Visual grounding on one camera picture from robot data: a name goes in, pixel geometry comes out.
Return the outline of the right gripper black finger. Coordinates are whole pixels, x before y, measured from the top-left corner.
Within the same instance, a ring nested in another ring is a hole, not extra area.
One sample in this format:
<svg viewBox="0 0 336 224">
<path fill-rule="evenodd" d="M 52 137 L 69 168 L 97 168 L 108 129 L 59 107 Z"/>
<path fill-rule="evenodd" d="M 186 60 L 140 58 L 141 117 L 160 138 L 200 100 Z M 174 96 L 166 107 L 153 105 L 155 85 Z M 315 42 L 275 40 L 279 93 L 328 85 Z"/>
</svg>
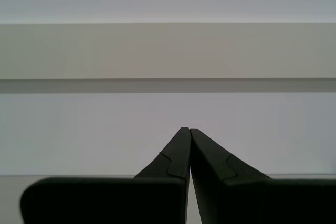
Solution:
<svg viewBox="0 0 336 224">
<path fill-rule="evenodd" d="M 273 179 L 200 130 L 190 132 L 202 223 L 335 223 L 334 179 Z"/>
<path fill-rule="evenodd" d="M 186 223 L 190 130 L 132 178 L 48 177 L 20 198 L 24 223 Z"/>
</svg>

